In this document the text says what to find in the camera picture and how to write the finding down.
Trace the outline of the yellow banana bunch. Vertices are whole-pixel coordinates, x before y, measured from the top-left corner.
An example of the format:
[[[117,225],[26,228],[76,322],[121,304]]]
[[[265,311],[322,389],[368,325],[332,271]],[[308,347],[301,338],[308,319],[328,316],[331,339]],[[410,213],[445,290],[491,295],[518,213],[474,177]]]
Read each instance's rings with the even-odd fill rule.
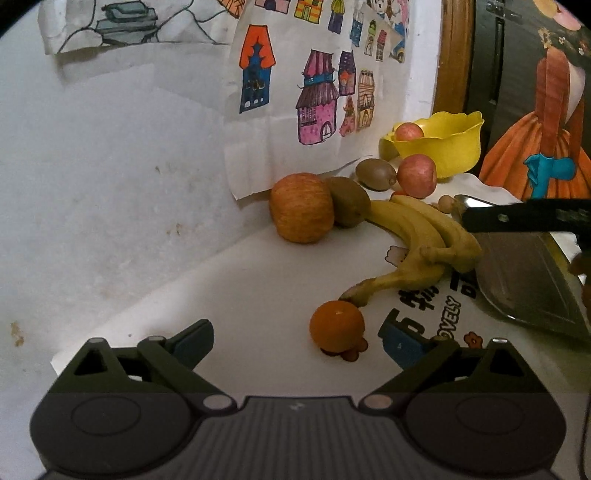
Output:
[[[407,256],[391,273],[352,286],[341,299],[363,307],[374,294],[388,289],[423,290],[443,277],[448,266],[459,273],[472,271],[483,257],[475,236],[457,221],[413,197],[370,202],[367,221],[400,237]]]

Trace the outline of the brown kiwi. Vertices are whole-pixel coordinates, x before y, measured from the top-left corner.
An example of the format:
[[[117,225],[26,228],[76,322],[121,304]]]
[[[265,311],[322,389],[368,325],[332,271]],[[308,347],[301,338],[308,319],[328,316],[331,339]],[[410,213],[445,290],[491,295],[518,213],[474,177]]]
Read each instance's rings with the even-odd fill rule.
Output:
[[[397,183],[397,172],[387,161],[368,158],[356,165],[356,179],[375,191],[390,190]]]
[[[346,177],[325,179],[332,196],[335,225],[353,228],[365,221],[370,214],[370,197],[356,181]]]

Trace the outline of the orange tangerine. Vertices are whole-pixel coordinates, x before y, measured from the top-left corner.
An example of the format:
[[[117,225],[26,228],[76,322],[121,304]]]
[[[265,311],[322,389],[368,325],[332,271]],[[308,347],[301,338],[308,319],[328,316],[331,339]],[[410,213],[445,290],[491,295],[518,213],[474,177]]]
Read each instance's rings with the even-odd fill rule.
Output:
[[[342,353],[358,346],[365,334],[365,318],[352,303],[325,302],[311,315],[311,340],[322,350]]]

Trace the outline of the steel rectangular tray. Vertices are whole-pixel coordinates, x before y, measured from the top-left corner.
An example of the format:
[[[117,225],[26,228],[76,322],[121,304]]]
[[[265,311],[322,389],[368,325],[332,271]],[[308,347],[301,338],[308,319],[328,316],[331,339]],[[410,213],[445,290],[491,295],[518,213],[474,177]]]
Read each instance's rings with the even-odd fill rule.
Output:
[[[469,195],[455,199],[453,217],[461,225],[467,207],[496,206]],[[554,238],[559,233],[472,234],[484,251],[476,267],[481,292],[501,315],[562,337],[590,341],[583,285],[569,272],[570,259]]]

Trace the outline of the white printed table cloth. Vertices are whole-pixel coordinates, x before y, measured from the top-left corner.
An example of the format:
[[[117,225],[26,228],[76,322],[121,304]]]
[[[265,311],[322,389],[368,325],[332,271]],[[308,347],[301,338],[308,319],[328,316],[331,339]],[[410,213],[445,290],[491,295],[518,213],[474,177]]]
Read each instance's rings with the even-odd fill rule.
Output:
[[[206,318],[214,327],[214,346],[197,372],[229,395],[360,398],[399,371],[378,335],[388,313],[397,310],[428,336],[446,334],[462,345],[509,339],[555,394],[589,389],[586,345],[502,319],[476,282],[456,273],[424,293],[374,295],[363,308],[369,347],[355,362],[322,353],[308,333],[315,309],[363,279],[392,272],[387,252],[396,244],[369,223],[335,229],[313,245],[283,241],[266,227],[115,315],[93,335],[113,347],[133,346]]]

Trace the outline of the small brown longan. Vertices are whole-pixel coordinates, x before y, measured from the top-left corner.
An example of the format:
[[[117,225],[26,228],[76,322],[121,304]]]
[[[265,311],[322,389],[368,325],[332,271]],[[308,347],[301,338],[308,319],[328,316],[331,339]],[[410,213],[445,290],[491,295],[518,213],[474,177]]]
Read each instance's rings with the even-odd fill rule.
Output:
[[[456,206],[456,199],[450,195],[443,195],[438,200],[438,208],[445,214],[451,214]]]

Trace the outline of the yellow scalloped bowl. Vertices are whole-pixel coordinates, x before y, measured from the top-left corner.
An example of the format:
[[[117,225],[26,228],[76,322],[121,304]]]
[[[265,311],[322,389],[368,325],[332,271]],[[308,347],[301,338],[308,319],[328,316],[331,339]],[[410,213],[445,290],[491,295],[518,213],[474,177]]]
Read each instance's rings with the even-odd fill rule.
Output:
[[[470,114],[441,111],[414,121],[424,137],[399,141],[394,132],[401,123],[379,140],[379,155],[385,160],[422,154],[430,157],[439,179],[471,170],[481,157],[481,129],[485,119],[480,111]]]

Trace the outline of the red apple by bowl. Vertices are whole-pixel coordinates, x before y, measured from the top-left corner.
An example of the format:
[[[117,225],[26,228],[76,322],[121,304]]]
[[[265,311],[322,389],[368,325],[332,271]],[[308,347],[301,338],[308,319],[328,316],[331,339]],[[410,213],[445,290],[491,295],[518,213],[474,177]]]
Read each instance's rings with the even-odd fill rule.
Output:
[[[418,199],[430,196],[437,186],[435,162],[427,155],[408,156],[399,166],[398,183],[409,196]]]

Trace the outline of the girl in orange dress picture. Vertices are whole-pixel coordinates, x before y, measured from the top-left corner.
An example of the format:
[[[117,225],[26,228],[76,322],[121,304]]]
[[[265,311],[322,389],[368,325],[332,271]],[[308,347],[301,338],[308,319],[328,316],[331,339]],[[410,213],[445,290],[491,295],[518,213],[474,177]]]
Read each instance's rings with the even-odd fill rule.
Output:
[[[535,108],[484,157],[479,179],[520,200],[588,199],[590,157],[583,143],[584,91],[590,75],[590,30],[558,1],[536,1],[557,25],[538,29]]]

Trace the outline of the large orange-red apple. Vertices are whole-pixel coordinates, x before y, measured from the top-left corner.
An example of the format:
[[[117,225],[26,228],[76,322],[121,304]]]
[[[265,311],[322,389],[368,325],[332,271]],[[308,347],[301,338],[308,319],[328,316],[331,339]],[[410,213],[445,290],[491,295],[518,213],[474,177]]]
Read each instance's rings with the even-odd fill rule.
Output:
[[[335,222],[331,191],[311,173],[290,174],[270,190],[270,216],[283,240],[312,244],[322,240]]]

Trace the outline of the red apple in bowl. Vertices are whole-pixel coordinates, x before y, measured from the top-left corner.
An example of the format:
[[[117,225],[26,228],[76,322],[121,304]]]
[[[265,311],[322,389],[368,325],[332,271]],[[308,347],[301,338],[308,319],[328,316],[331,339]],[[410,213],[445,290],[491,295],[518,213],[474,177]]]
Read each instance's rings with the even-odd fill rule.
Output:
[[[414,122],[401,123],[396,130],[394,130],[394,138],[397,141],[413,141],[423,138],[425,133],[423,129]]]

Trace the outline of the colourful houses drawing poster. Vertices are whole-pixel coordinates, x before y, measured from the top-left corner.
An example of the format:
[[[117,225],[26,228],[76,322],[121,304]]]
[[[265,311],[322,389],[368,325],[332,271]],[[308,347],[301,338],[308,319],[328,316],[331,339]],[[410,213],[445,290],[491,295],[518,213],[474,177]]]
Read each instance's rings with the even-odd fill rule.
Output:
[[[407,1],[249,1],[224,78],[235,199],[370,155],[403,108]]]

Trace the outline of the sketch drawing paper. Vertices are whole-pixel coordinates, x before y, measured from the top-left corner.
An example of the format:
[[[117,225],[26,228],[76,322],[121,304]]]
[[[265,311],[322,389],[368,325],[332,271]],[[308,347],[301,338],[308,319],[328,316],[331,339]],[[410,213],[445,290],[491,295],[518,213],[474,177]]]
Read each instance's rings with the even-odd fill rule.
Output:
[[[226,45],[243,1],[42,1],[38,25],[47,54],[148,43]]]

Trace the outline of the brown wooden door frame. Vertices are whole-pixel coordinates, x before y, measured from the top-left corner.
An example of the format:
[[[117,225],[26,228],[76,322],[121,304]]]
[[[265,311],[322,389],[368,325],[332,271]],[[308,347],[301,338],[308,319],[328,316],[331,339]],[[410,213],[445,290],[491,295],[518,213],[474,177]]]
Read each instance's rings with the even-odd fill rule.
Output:
[[[442,2],[442,31],[433,112],[462,113],[472,66],[475,1]]]

